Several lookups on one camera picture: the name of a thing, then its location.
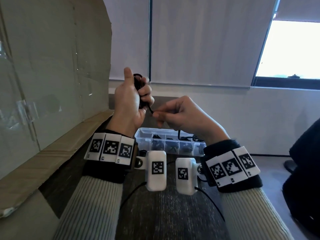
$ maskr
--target person's left hand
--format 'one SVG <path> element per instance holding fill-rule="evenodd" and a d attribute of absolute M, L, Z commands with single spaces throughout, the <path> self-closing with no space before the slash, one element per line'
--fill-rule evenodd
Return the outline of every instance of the person's left hand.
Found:
<path fill-rule="evenodd" d="M 145 83 L 145 86 L 137 91 L 131 69 L 126 67 L 123 72 L 124 82 L 114 92 L 114 115 L 106 128 L 133 137 L 142 125 L 147 110 L 147 107 L 139 109 L 139 95 L 142 96 L 141 100 L 149 103 L 150 106 L 155 100 L 151 96 L 151 87 L 145 77 L 136 76 L 136 79 Z"/>

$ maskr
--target floor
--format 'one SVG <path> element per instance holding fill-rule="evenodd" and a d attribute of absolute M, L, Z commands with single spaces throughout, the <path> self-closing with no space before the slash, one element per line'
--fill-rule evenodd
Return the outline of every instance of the floor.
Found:
<path fill-rule="evenodd" d="M 290 173 L 283 167 L 283 163 L 290 159 L 288 157 L 265 157 L 253 156 L 254 161 L 261 170 L 260 177 L 263 182 L 263 190 L 270 202 L 287 225 L 294 239 L 319 240 L 291 218 L 282 194 L 282 185 L 290 176 Z"/>

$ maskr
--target hand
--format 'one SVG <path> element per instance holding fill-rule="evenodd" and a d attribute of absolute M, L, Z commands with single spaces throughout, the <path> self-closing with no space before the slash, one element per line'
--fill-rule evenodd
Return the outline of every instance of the hand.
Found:
<path fill-rule="evenodd" d="M 151 96 L 151 87 L 145 77 L 136 76 L 136 79 L 145 83 L 145 86 L 137 91 L 134 87 L 134 76 L 131 69 L 126 67 L 123 72 L 124 82 L 115 89 L 114 114 L 106 128 L 133 137 L 142 125 L 147 110 L 146 107 L 139 109 L 139 95 L 142 96 L 141 100 L 148 102 L 150 106 L 155 100 Z"/>
<path fill-rule="evenodd" d="M 159 127 L 167 122 L 175 131 L 183 130 L 195 134 L 207 145 L 230 139 L 224 128 L 188 96 L 166 102 L 156 109 L 152 116 Z"/>

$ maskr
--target white wall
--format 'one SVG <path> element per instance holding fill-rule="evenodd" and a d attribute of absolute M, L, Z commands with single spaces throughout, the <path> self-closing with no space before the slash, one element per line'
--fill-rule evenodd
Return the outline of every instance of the white wall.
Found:
<path fill-rule="evenodd" d="M 110 81 L 109 93 L 120 82 Z M 152 84 L 154 96 L 190 96 L 253 154 L 288 155 L 320 117 L 320 91 Z"/>

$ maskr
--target cardboard box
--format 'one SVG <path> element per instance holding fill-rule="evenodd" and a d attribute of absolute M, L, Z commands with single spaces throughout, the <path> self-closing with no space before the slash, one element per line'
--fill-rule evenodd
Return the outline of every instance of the cardboard box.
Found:
<path fill-rule="evenodd" d="M 111 34 L 103 0 L 0 0 L 0 218 L 112 115 Z"/>

